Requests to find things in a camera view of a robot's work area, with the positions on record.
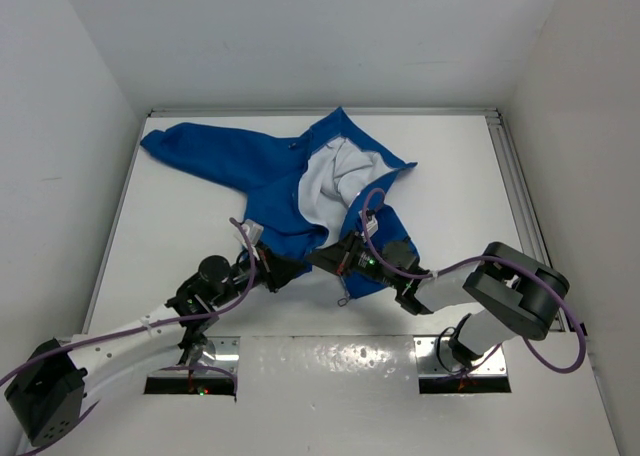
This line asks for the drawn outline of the blue zip-up jacket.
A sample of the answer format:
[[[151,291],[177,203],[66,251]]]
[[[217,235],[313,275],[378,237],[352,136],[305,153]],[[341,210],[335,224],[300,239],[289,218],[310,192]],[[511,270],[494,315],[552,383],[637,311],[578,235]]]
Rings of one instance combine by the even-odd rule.
[[[309,253],[350,231],[378,250],[410,238],[384,199],[413,163],[366,134],[341,108],[298,137],[181,123],[150,132],[141,145],[169,167],[244,193],[246,218],[264,227],[260,243],[276,254],[308,263]],[[367,210],[379,225],[372,237],[363,228]],[[387,288],[359,274],[338,277],[352,299]]]

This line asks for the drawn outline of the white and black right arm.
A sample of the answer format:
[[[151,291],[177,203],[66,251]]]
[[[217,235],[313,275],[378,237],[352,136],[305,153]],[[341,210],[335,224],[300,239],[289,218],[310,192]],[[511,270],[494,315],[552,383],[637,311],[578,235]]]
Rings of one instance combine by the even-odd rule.
[[[490,243],[480,260],[461,262],[439,273],[419,266],[411,239],[390,241],[378,250],[355,231],[311,252],[306,260],[339,276],[359,274],[396,290],[395,301],[412,315],[477,302],[454,328],[448,346],[465,369],[486,351],[516,336],[546,338],[569,291],[561,273],[501,243]]]

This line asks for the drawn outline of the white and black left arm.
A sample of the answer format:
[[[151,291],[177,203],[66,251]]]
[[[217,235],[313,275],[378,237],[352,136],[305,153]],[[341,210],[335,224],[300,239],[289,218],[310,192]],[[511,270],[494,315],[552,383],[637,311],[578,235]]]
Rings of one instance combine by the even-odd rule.
[[[172,298],[138,320],[107,335],[40,344],[5,391],[31,447],[64,437],[118,384],[184,364],[239,296],[257,285],[276,292],[308,268],[263,243],[234,264],[209,256]]]

